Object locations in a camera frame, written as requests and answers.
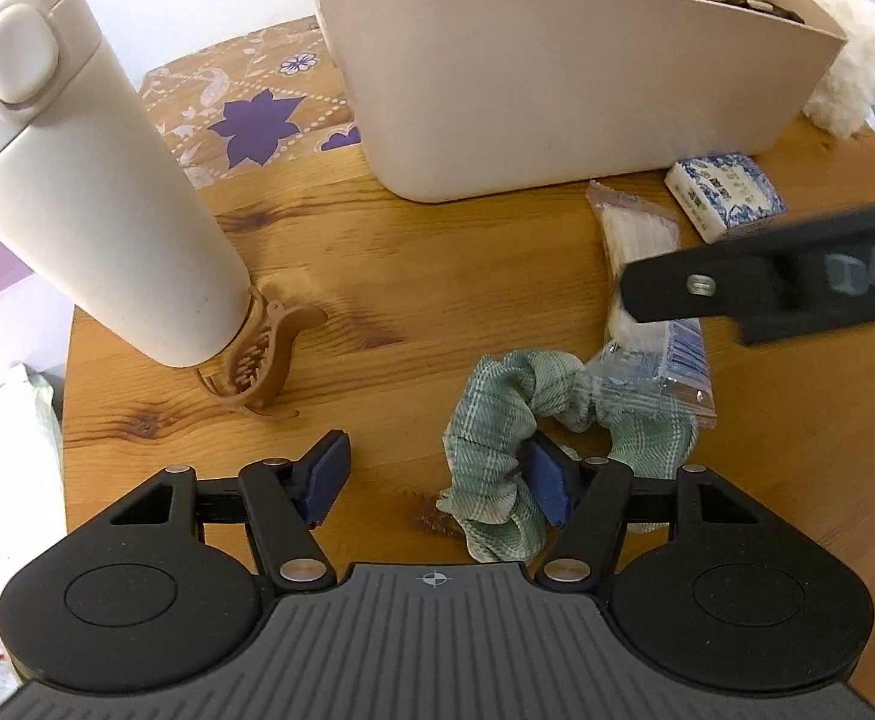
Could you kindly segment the clear bag of cotton swabs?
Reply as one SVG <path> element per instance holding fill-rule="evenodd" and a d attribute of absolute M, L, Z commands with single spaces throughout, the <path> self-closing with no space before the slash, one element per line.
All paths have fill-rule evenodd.
<path fill-rule="evenodd" d="M 675 291 L 638 263 L 675 254 L 672 211 L 593 181 L 587 187 L 608 270 L 605 346 L 587 372 L 611 405 L 646 418 L 715 424 L 714 390 L 700 321 L 673 312 Z"/>

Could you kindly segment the green plaid scrunchie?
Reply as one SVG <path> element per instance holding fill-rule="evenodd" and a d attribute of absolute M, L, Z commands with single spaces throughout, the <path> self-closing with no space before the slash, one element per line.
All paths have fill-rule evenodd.
<path fill-rule="evenodd" d="M 545 546 L 545 516 L 519 470 L 519 450 L 548 418 L 576 434 L 603 427 L 609 456 L 644 478 L 673 478 L 699 436 L 684 406 L 598 376 L 566 351 L 481 358 L 442 437 L 450 486 L 437 501 L 474 561 L 528 562 Z"/>

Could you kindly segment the white thermos bottle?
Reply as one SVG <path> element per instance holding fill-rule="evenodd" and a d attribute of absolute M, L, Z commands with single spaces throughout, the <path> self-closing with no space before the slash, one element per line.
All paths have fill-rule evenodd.
<path fill-rule="evenodd" d="M 0 0 L 0 242 L 169 367 L 239 333 L 250 277 L 86 0 Z"/>

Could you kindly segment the beige plastic storage bin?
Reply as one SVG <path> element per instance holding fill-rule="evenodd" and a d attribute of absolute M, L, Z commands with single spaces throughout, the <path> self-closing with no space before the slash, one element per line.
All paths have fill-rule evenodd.
<path fill-rule="evenodd" d="M 314 0 L 372 174 L 450 202 L 761 153 L 846 36 L 813 0 Z"/>

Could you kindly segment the blue white tissue pack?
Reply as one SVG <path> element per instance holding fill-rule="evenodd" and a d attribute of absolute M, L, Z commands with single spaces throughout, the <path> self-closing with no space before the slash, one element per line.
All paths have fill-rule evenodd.
<path fill-rule="evenodd" d="M 787 211 L 769 177 L 741 153 L 678 161 L 666 172 L 665 187 L 706 244 Z"/>

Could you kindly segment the white fluffy plush toy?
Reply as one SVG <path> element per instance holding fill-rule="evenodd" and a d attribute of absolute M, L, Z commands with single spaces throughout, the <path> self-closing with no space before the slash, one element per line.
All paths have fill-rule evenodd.
<path fill-rule="evenodd" d="M 844 31 L 846 43 L 816 85 L 803 114 L 835 138 L 850 138 L 875 104 L 875 4 L 813 0 Z"/>

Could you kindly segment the brown fishbone hair clip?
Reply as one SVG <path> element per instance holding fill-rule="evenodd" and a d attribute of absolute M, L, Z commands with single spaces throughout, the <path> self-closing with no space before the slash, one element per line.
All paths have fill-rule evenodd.
<path fill-rule="evenodd" d="M 312 304 L 284 305 L 252 284 L 250 307 L 239 335 L 222 351 L 219 376 L 197 367 L 195 376 L 216 405 L 261 419 L 282 421 L 297 415 L 278 398 L 293 362 L 296 338 L 325 325 L 327 312 Z"/>

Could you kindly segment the purple flower placemat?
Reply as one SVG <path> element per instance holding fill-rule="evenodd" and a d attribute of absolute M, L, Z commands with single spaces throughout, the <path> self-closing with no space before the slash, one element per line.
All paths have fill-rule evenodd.
<path fill-rule="evenodd" d="M 195 188 L 361 142 L 314 16 L 154 68 L 140 94 Z"/>

